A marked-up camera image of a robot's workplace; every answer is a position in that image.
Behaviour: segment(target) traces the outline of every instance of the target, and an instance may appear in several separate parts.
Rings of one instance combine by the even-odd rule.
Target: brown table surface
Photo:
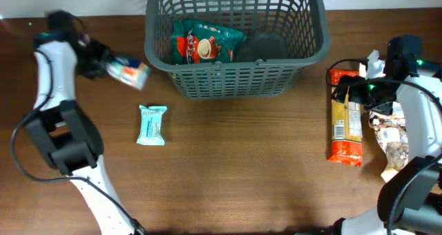
[[[442,9],[327,12],[331,50],[282,97],[191,101],[166,73],[154,70],[143,91],[111,78],[76,79],[77,99],[100,130],[107,173],[125,207],[148,230],[266,232],[327,226],[374,207],[386,159],[364,129],[362,169],[327,161],[330,89],[324,76],[336,60],[386,54],[398,35],[423,38],[423,54],[441,61]],[[144,17],[83,18],[91,36],[118,52],[144,58]],[[99,234],[84,199],[69,183],[24,178],[9,152],[11,130],[35,101],[32,36],[44,19],[3,20],[0,30],[0,234]],[[165,105],[164,147],[135,143],[138,106]],[[48,168],[26,133],[22,163]]]

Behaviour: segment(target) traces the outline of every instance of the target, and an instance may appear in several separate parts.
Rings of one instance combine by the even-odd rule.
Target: food package
[[[343,75],[357,76],[359,72],[332,69],[331,83],[338,84]],[[348,94],[344,104],[331,101],[331,158],[328,161],[362,167],[361,111],[359,104],[348,101]]]
[[[106,70],[114,79],[138,90],[143,89],[150,73],[149,67],[143,62],[122,56],[107,63]]]
[[[173,22],[174,64],[233,62],[233,56],[246,36],[238,30],[195,19]]]
[[[387,156],[388,164],[381,177],[388,182],[408,163],[408,137],[401,105],[393,102],[393,114],[389,116],[371,112],[369,125]]]
[[[142,145],[164,145],[164,139],[161,136],[161,121],[167,107],[144,107],[140,105],[140,110],[141,129],[137,143]]]

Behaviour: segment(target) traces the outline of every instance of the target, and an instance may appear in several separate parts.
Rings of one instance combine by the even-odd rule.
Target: pasta package
[[[359,73],[332,69],[330,71],[332,84],[338,84],[344,75],[357,76]],[[331,101],[331,157],[328,161],[362,167],[361,111],[359,104],[348,101],[348,94],[345,103]]]

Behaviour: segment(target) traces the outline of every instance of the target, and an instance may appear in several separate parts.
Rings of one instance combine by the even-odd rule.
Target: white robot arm
[[[59,30],[36,38],[39,89],[34,109],[38,113],[27,122],[26,130],[48,165],[72,179],[102,234],[143,234],[144,228],[123,208],[107,176],[98,130],[75,101],[75,69],[79,56],[87,65],[85,60],[93,60],[97,48],[101,54],[105,46],[97,42],[94,48],[76,44],[77,34],[69,30],[71,15],[56,12],[53,16]],[[61,126],[67,126],[69,131],[57,136],[50,134]]]
[[[50,100],[42,106],[40,111],[50,111],[53,114],[64,102],[75,101],[75,66],[77,56],[71,45],[66,42],[51,41],[40,45],[35,53],[39,65],[39,90],[35,107],[39,106],[48,96],[50,90],[50,79],[52,78],[52,92]],[[60,120],[55,124],[61,127],[66,124]],[[119,198],[107,176],[104,168],[104,155],[98,155],[96,165],[87,165],[72,170],[68,177],[82,177],[89,179],[93,184],[107,193],[111,198],[121,204]],[[109,199],[93,189],[88,183],[78,180],[71,181],[85,198],[90,210],[97,219],[102,234],[134,234],[135,227],[129,218],[116,207]]]
[[[381,190],[377,208],[339,224],[342,235],[384,235],[389,223],[394,229],[398,228],[393,232],[398,235],[414,234],[414,231],[439,234],[442,231],[442,206],[439,204],[442,197],[430,193],[442,177],[439,100],[442,97],[442,66],[419,59],[421,47],[418,37],[396,37],[389,43],[385,64],[368,64],[367,76],[383,71],[383,77],[372,79],[377,86],[369,88],[367,80],[357,77],[346,80],[346,83],[353,81],[348,91],[352,101],[364,104],[366,109],[389,114],[388,108],[378,108],[379,105],[385,106],[391,101],[401,104],[407,122],[410,163]],[[347,94],[346,85],[343,87],[334,97],[339,99],[343,93]]]

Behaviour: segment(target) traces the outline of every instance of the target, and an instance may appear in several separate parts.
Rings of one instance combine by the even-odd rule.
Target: gray plastic basket
[[[274,32],[287,40],[291,59],[172,65],[173,20],[193,18],[241,30]],[[330,49],[323,0],[148,0],[147,60],[166,71],[192,99],[279,96],[305,66]]]

